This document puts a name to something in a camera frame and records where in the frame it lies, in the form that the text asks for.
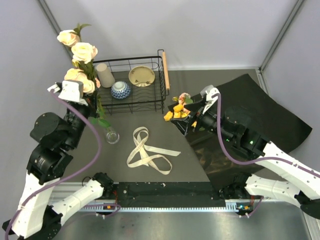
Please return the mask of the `pale pink rose spray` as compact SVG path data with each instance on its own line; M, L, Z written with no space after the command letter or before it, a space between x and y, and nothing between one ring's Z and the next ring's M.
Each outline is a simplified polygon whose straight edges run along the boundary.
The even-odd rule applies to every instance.
M98 49L94 45L82 41L81 37L83 28L89 26L87 23L79 23L74 29L60 31L56 38L72 54L73 68L66 72L64 79L82 83L83 97L81 99L93 108L91 122L109 131L111 124L106 120L101 97L98 95L101 83L94 67L94 58L98 54Z

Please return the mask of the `black wrapping paper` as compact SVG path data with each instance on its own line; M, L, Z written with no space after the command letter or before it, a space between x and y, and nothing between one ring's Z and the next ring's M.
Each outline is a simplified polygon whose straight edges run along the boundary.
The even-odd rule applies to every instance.
M221 94L221 132L240 130L247 142L262 137L284 153L297 149L310 135L312 127L269 97L248 75L243 74L217 86ZM185 136L200 165L217 190L230 185L240 173L254 174L262 169L257 164L239 165L223 153L216 132L193 132Z

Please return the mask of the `pink peony stem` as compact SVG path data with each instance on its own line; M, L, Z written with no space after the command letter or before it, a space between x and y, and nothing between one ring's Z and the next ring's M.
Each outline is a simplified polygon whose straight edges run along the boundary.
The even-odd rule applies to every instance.
M174 96L172 100L183 106L187 104L192 104L194 102L191 98L191 95L186 92L181 93L180 96Z

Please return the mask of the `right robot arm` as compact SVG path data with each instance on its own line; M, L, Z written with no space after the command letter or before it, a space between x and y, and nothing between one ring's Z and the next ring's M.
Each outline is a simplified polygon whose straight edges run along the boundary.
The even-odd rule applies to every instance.
M233 182L221 188L219 195L225 200L251 196L271 198L292 204L305 214L320 217L320 174L291 157L263 134L252 128L252 119L242 107L229 107L221 115L221 104L214 100L217 112L206 104L193 103L188 116L172 118L171 122L183 135L192 129L204 128L218 136L225 156L238 165L256 164L276 173L283 180L272 180L253 173L241 173Z

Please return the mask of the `white printed ribbon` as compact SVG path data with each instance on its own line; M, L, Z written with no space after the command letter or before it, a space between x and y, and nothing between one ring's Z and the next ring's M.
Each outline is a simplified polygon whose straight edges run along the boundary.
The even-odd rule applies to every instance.
M126 164L129 168L147 166L155 169L162 175L169 175L171 173L173 165L166 156L177 157L181 154L180 151L146 145L146 142L149 139L149 130L144 126L136 128L132 133L132 138L135 148L131 151L126 160ZM169 170L159 169L155 164L154 159L165 160L169 164Z

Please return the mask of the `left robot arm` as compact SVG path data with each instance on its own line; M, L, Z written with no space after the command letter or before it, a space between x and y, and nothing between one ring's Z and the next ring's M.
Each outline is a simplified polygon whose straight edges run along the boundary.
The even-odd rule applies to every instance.
M5 239L16 235L20 240L51 240L65 223L80 209L99 198L109 198L113 181L106 173L96 173L89 182L60 202L49 204L53 189L73 157L85 126L96 135L88 118L95 111L91 105L71 103L65 117L53 112L40 115L30 136L38 143L27 167L25 186L19 206L12 219L3 223Z

